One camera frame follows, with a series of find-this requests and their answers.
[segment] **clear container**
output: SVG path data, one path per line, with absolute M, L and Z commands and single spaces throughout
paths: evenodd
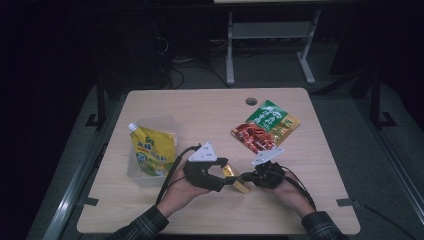
M 137 126 L 142 126 L 145 128 L 150 128 L 158 130 L 161 132 L 166 132 L 173 135 L 174 137 L 174 146 L 175 146 L 175 156 L 177 155 L 178 149 L 178 134 L 177 134 L 177 125 L 172 116 L 162 116 L 162 117 L 151 117 L 151 118 L 142 118 L 135 122 Z M 166 176 L 151 176 L 138 166 L 137 157 L 135 155 L 134 147 L 130 145 L 130 154 L 128 159 L 128 168 L 127 174 L 137 185 L 141 187 L 161 187 L 165 181 Z

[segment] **human hand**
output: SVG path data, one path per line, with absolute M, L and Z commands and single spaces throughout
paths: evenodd
M 298 182 L 296 176 L 291 172 L 286 172 L 285 176 Z M 283 182 L 274 189 L 264 190 L 273 193 L 283 205 L 293 209 L 300 218 L 316 211 L 306 200 L 305 196 L 287 180 L 283 180 Z
M 209 193 L 210 190 L 193 186 L 185 179 L 183 166 L 181 163 L 175 170 L 162 200 L 156 205 L 159 211 L 168 218 L 174 212 L 187 206 L 191 200 L 202 194 Z

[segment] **person's left hand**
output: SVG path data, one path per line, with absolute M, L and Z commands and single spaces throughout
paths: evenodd
M 210 190 L 193 186 L 185 179 L 181 163 L 175 170 L 162 200 L 156 205 L 159 211 L 168 218 L 174 212 L 184 208 L 195 197 L 209 193 Z

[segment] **plaid sleeve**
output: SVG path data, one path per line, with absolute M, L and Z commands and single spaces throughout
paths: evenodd
M 107 239 L 155 239 L 159 232 L 162 231 L 168 223 L 169 221 L 162 215 L 156 206 L 152 206 L 149 210 L 132 221 L 130 225 L 114 232 L 113 235 L 109 236 Z
M 326 212 L 313 212 L 302 219 L 302 226 L 311 240 L 348 239 Z

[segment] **dark background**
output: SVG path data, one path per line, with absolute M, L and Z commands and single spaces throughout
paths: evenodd
M 152 20 L 155 15 L 141 19 L 137 14 L 110 18 L 91 11 L 99 6 L 110 7 L 111 3 L 64 0 L 2 0 L 0 3 L 2 239 L 26 237 L 79 110 L 100 74 L 112 97 L 135 88 L 160 88 L 167 81 L 161 69 L 167 67 L 172 56 L 156 53 L 155 31 L 169 37 L 174 51 L 191 50 L 191 54 L 202 57 L 207 56 L 210 38 L 225 38 L 226 30 L 222 29 L 226 26 L 226 14 L 222 12 L 168 14 L 165 16 L 168 23 L 157 25 Z M 147 3 L 129 1 L 129 4 Z M 421 128 L 424 128 L 423 10 L 423 4 L 418 1 L 396 6 L 379 4 L 357 11 L 330 8 L 323 11 L 315 38 L 315 41 L 333 38 L 342 43 L 334 73 L 345 74 L 364 61 L 373 62 Z M 138 25 L 132 23 L 134 19 L 140 28 L 135 28 Z M 99 28 L 102 24 L 106 24 L 103 33 L 109 35 L 93 37 L 93 32 L 102 31 Z M 116 38 L 117 33 L 128 32 L 132 34 Z M 141 39 L 142 43 L 134 43 L 132 38 Z M 98 41 L 108 51 L 99 47 Z M 142 55 L 131 55 L 129 50 L 147 49 L 143 46 L 152 47 L 142 51 Z M 134 67 L 140 63 L 150 66 L 152 72 Z

